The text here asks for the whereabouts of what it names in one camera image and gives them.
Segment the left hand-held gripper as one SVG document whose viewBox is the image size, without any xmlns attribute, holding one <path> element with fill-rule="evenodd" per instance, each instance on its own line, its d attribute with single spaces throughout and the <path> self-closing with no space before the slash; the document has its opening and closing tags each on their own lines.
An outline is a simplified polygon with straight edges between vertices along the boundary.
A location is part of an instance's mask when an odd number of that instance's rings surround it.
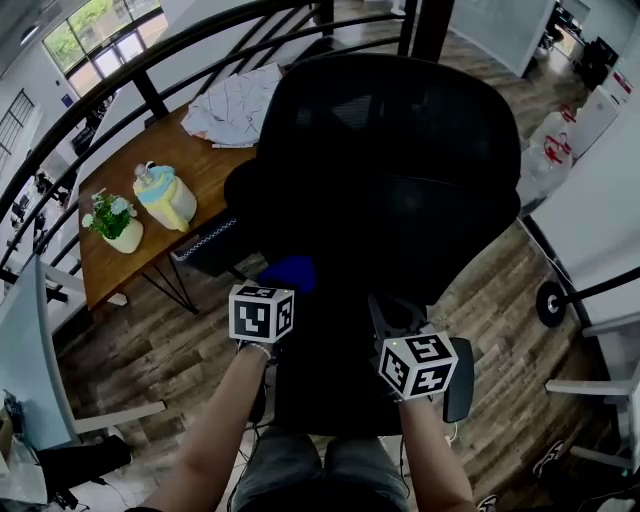
<svg viewBox="0 0 640 512">
<path fill-rule="evenodd" d="M 236 284 L 229 294 L 229 337 L 239 348 L 275 344 L 293 329 L 294 305 L 291 289 Z"/>
</svg>

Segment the black chair seat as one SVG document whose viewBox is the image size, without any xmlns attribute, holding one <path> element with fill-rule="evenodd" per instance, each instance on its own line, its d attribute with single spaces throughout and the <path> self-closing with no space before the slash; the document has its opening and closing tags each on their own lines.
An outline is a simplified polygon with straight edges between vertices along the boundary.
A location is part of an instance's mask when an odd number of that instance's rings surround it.
<svg viewBox="0 0 640 512">
<path fill-rule="evenodd" d="M 399 434 L 396 400 L 374 397 L 375 341 L 366 296 L 296 298 L 293 330 L 279 349 L 274 425 L 332 437 Z"/>
</svg>

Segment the blue cloth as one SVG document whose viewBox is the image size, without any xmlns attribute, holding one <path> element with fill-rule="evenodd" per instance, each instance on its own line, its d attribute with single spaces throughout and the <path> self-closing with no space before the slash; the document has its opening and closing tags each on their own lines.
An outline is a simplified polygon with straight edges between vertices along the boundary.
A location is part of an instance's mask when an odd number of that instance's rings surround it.
<svg viewBox="0 0 640 512">
<path fill-rule="evenodd" d="M 310 294 L 317 284 L 317 274 L 310 256 L 292 255 L 270 264 L 257 278 L 260 285 L 272 288 L 292 288 L 300 294 Z"/>
</svg>

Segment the white desk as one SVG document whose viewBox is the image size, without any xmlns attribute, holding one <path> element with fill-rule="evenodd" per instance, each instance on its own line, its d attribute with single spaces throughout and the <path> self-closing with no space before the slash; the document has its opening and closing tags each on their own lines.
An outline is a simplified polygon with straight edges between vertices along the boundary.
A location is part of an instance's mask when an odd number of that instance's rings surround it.
<svg viewBox="0 0 640 512">
<path fill-rule="evenodd" d="M 0 403 L 5 392 L 21 405 L 26 442 L 38 451 L 166 409 L 159 401 L 101 416 L 74 417 L 54 351 L 45 272 L 37 258 L 0 302 Z"/>
</svg>

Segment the person's left forearm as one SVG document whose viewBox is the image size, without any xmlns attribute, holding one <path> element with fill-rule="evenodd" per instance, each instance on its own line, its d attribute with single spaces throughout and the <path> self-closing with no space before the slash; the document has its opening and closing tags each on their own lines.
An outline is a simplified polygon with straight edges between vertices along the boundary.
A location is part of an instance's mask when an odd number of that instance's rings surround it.
<svg viewBox="0 0 640 512">
<path fill-rule="evenodd" d="M 184 437 L 169 478 L 142 503 L 157 512 L 215 512 L 230 479 L 244 429 L 270 360 L 248 344 L 232 360 Z"/>
</svg>

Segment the white checked fabric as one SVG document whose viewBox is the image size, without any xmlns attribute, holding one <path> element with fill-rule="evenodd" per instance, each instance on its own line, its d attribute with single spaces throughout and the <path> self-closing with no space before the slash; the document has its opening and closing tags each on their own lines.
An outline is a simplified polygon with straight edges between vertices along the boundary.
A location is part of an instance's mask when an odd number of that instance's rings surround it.
<svg viewBox="0 0 640 512">
<path fill-rule="evenodd" d="M 188 106 L 181 126 L 214 148 L 252 147 L 259 141 L 281 78 L 275 62 L 245 74 L 234 73 L 199 95 Z"/>
</svg>

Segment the white table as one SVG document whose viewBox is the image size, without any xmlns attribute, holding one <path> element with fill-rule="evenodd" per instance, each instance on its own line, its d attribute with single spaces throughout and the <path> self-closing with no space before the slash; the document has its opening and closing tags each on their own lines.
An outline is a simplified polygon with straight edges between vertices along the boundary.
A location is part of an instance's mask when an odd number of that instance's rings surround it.
<svg viewBox="0 0 640 512">
<path fill-rule="evenodd" d="M 626 404 L 628 457 L 609 455 L 580 446 L 569 452 L 579 458 L 628 470 L 635 474 L 640 469 L 640 340 L 636 345 L 639 358 L 628 379 L 609 381 L 549 380 L 545 389 L 552 393 L 595 396 L 619 399 Z"/>
</svg>

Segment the green plant in cream pot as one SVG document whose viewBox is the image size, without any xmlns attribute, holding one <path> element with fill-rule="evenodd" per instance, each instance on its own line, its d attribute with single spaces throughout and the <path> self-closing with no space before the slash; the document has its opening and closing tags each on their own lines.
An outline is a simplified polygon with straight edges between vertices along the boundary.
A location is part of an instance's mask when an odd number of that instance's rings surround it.
<svg viewBox="0 0 640 512">
<path fill-rule="evenodd" d="M 103 188 L 91 195 L 91 210 L 83 215 L 81 225 L 98 233 L 118 252 L 132 254 L 144 234 L 144 227 L 137 215 L 137 210 L 129 200 L 120 195 L 107 194 Z"/>
</svg>

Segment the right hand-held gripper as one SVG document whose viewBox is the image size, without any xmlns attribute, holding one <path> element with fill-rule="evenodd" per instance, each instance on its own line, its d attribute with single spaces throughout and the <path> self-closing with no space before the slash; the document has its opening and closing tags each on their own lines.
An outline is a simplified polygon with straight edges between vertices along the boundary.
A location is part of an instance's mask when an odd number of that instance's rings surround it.
<svg viewBox="0 0 640 512">
<path fill-rule="evenodd" d="M 374 397 L 407 401 L 446 392 L 459 356 L 445 331 L 422 333 L 430 327 L 426 307 L 386 294 L 367 300 L 376 336 Z"/>
</svg>

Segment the black mesh chair headrest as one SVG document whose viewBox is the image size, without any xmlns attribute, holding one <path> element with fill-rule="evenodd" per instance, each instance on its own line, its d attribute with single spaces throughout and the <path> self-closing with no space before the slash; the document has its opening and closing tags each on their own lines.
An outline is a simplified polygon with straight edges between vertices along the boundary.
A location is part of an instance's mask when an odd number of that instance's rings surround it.
<svg viewBox="0 0 640 512">
<path fill-rule="evenodd" d="M 388 54 L 292 66 L 271 99 L 262 162 L 405 175 L 488 195 L 520 178 L 516 121 L 504 97 L 460 70 Z"/>
</svg>

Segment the black curved railing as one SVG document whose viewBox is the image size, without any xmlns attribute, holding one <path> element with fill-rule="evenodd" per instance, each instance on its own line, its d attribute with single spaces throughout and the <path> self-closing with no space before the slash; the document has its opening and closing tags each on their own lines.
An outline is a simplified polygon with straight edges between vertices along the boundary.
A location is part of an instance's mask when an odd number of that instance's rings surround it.
<svg viewBox="0 0 640 512">
<path fill-rule="evenodd" d="M 167 40 L 157 43 L 145 53 L 135 57 L 131 62 L 125 64 L 124 67 L 120 68 L 120 70 L 116 71 L 101 84 L 97 85 L 89 94 L 75 103 L 43 136 L 36 148 L 31 151 L 25 158 L 23 164 L 18 168 L 16 174 L 4 189 L 4 194 L 0 196 L 0 221 L 2 221 L 11 210 L 14 200 L 28 179 L 36 173 L 45 158 L 51 154 L 71 129 L 75 127 L 87 113 L 93 110 L 96 105 L 102 103 L 112 93 L 130 82 L 135 84 L 141 94 L 143 98 L 142 105 L 116 123 L 105 135 L 94 139 L 87 150 L 77 157 L 66 171 L 64 171 L 64 176 L 68 176 L 78 170 L 98 149 L 146 111 L 150 111 L 158 120 L 168 116 L 169 111 L 164 103 L 165 99 L 173 96 L 197 80 L 211 76 L 233 62 L 241 59 L 249 59 L 255 53 L 262 50 L 271 48 L 278 49 L 286 42 L 316 33 L 327 36 L 332 34 L 336 28 L 378 21 L 400 20 L 402 25 L 399 36 L 376 40 L 371 45 L 375 47 L 398 43 L 398 50 L 402 55 L 408 52 L 414 28 L 417 0 L 407 0 L 405 13 L 403 15 L 380 14 L 338 22 L 334 20 L 329 24 L 319 24 L 309 29 L 294 31 L 275 38 L 271 36 L 265 37 L 261 42 L 246 49 L 236 46 L 224 58 L 174 83 L 161 92 L 159 92 L 151 82 L 148 75 L 150 68 L 206 38 L 254 19 L 266 22 L 280 11 L 289 10 L 296 14 L 307 4 L 317 5 L 310 11 L 310 15 L 315 16 L 318 15 L 319 11 L 318 2 L 319 0 L 255 0 L 203 19 Z"/>
</svg>

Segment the black coat stand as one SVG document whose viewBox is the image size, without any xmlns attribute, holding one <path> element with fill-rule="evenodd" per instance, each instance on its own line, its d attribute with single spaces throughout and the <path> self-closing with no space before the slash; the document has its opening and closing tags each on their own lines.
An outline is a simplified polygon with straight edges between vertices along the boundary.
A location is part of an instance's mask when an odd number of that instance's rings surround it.
<svg viewBox="0 0 640 512">
<path fill-rule="evenodd" d="M 584 290 L 568 294 L 564 293 L 560 284 L 546 281 L 540 286 L 536 295 L 538 317 L 545 326 L 557 327 L 562 323 L 569 304 L 608 292 L 637 279 L 640 279 L 640 266 Z"/>
</svg>

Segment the large window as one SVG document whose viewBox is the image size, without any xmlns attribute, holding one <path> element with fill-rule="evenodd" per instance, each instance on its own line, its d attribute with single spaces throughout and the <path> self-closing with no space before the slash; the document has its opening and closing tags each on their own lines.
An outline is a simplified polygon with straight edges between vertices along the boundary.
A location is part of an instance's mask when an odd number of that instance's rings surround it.
<svg viewBox="0 0 640 512">
<path fill-rule="evenodd" d="M 154 45 L 168 27 L 160 0 L 88 0 L 44 47 L 80 96 Z"/>
</svg>

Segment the black mesh office chair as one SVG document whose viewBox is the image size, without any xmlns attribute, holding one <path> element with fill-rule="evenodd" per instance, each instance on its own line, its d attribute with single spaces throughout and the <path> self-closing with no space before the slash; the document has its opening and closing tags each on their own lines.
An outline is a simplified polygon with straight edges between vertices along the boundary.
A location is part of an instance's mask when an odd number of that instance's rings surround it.
<svg viewBox="0 0 640 512">
<path fill-rule="evenodd" d="M 515 220 L 506 184 L 454 184 L 249 160 L 228 176 L 229 210 L 270 264 L 311 261 L 316 289 L 433 305 Z"/>
</svg>

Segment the white water dispenser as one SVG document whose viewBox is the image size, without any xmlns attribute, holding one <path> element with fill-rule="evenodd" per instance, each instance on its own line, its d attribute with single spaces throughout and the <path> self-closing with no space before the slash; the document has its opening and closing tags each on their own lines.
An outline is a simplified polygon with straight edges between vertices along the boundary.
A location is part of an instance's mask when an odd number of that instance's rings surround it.
<svg viewBox="0 0 640 512">
<path fill-rule="evenodd" d="M 577 111 L 570 146 L 575 159 L 581 158 L 619 114 L 619 101 L 604 87 L 597 86 Z"/>
</svg>

